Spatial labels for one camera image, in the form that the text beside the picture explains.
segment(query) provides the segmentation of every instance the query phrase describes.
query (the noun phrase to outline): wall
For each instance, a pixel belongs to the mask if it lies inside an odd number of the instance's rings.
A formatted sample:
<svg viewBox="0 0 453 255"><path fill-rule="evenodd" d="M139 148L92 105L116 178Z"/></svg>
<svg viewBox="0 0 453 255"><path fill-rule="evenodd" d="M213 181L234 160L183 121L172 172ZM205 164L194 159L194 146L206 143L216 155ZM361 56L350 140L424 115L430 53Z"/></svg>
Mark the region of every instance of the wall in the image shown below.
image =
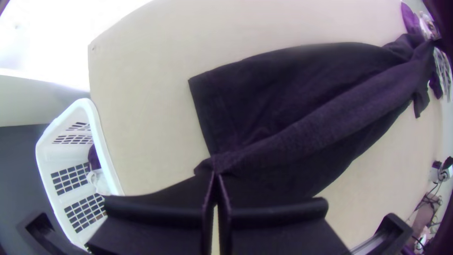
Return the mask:
<svg viewBox="0 0 453 255"><path fill-rule="evenodd" d="M89 92L61 85L0 75L0 127L50 123Z"/></svg>

